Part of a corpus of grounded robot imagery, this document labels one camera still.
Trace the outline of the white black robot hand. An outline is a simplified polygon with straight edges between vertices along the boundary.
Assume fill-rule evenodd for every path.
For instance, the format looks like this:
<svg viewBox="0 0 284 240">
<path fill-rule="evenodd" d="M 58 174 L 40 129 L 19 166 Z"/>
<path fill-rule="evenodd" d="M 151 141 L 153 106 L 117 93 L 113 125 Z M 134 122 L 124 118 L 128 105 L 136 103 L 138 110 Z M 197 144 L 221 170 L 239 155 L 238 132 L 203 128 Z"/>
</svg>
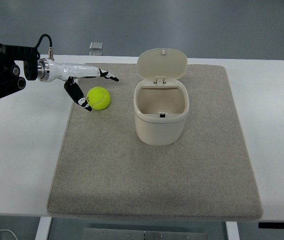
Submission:
<svg viewBox="0 0 284 240">
<path fill-rule="evenodd" d="M 75 79 L 102 77 L 115 82 L 119 81 L 119 79 L 109 71 L 88 64 L 57 63 L 52 59 L 44 58 L 42 65 L 44 67 L 44 73 L 40 79 L 45 82 L 52 82 L 57 79 L 64 81 L 64 89 L 74 103 L 89 112 L 92 111 L 92 107 L 89 105 L 79 85 L 75 82 Z"/>
</svg>

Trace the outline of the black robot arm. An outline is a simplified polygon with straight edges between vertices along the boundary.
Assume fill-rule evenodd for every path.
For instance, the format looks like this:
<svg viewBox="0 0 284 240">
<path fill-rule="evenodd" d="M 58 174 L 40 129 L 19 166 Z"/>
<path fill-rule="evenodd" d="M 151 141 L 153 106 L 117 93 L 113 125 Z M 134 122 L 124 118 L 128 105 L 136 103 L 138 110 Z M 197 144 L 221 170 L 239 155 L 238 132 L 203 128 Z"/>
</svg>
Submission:
<svg viewBox="0 0 284 240">
<path fill-rule="evenodd" d="M 27 81 L 38 78 L 38 46 L 17 46 L 0 43 L 0 99 L 26 87 Z"/>
</svg>

